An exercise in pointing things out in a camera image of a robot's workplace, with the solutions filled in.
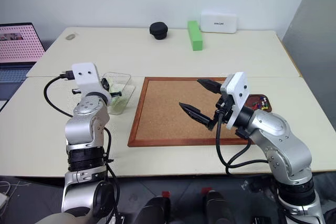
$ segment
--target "laptop keyboard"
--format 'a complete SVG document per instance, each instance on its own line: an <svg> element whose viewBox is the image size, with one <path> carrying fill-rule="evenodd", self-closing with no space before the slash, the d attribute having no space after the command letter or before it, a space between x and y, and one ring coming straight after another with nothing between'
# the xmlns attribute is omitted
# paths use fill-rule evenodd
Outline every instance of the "laptop keyboard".
<svg viewBox="0 0 336 224"><path fill-rule="evenodd" d="M0 83L24 82L29 69L1 70Z"/></svg>

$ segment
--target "clear plastic container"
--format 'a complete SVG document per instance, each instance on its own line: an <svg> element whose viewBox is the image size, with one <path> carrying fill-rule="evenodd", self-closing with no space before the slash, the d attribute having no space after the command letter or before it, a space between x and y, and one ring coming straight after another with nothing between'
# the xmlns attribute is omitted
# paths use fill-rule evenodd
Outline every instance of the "clear plastic container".
<svg viewBox="0 0 336 224"><path fill-rule="evenodd" d="M108 81L110 85L110 93L121 92L120 97L112 98L112 103L107 108L109 114L120 115L124 111L135 90L135 86L130 85L131 76L126 73L106 72L102 77L106 78Z"/></svg>

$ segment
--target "laptop screen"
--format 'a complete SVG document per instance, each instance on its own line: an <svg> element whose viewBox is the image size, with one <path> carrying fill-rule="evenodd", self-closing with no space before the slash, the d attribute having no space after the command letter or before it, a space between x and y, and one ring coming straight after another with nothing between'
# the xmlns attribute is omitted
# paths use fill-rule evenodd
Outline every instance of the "laptop screen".
<svg viewBox="0 0 336 224"><path fill-rule="evenodd" d="M36 62L44 52L32 23L0 25L0 63Z"/></svg>

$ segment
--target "green object in container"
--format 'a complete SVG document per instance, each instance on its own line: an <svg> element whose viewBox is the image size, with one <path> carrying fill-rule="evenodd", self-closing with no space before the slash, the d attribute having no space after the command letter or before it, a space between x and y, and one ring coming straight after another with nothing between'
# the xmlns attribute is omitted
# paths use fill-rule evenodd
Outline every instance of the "green object in container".
<svg viewBox="0 0 336 224"><path fill-rule="evenodd" d="M197 21L188 22L188 32L190 37L191 46L194 51L200 51L203 49L202 33L198 27Z"/></svg>

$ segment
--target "gray wall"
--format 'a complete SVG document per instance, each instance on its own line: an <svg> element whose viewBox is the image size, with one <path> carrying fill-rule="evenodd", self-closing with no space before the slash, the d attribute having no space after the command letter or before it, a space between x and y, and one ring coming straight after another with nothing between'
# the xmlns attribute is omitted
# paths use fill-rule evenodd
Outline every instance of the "gray wall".
<svg viewBox="0 0 336 224"><path fill-rule="evenodd" d="M336 0L302 0L283 43L336 129Z"/></svg>

